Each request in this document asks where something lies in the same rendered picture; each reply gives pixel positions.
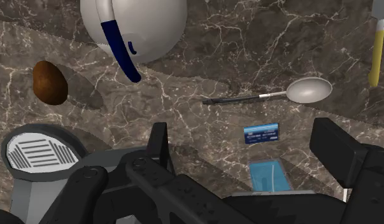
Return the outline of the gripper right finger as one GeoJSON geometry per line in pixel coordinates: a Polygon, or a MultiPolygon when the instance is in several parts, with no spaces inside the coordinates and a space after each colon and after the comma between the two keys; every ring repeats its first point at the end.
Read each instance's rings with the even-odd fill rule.
{"type": "Polygon", "coordinates": [[[329,118],[315,118],[309,148],[352,193],[340,224],[384,224],[384,148],[363,144],[329,118]]]}

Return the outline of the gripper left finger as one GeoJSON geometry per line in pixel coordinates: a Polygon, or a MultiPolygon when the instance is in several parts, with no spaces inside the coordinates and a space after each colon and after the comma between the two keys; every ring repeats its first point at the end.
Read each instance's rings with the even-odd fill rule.
{"type": "Polygon", "coordinates": [[[70,175],[39,224],[252,224],[190,177],[168,170],[167,125],[155,123],[147,149],[125,154],[108,172],[85,166],[70,175]]]}

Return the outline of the blue card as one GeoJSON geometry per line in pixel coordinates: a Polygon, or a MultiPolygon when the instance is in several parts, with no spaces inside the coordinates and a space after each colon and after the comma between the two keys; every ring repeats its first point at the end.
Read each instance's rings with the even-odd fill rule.
{"type": "Polygon", "coordinates": [[[279,140],[279,124],[269,123],[245,127],[243,129],[245,143],[255,144],[279,140]]]}

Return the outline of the brown potato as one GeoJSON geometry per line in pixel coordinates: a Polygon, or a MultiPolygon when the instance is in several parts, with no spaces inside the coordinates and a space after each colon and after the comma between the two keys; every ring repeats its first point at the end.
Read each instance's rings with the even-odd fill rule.
{"type": "Polygon", "coordinates": [[[60,105],[68,98],[68,83],[57,66],[39,61],[32,72],[32,89],[35,96],[48,105],[60,105]]]}

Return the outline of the yellow-handled knife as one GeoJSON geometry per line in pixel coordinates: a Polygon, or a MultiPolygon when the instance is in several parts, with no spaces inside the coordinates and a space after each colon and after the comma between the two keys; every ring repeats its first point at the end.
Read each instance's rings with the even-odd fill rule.
{"type": "Polygon", "coordinates": [[[373,45],[371,70],[368,74],[368,82],[371,87],[376,87],[380,77],[381,57],[384,41],[384,0],[373,0],[371,16],[376,22],[376,31],[373,45]]]}

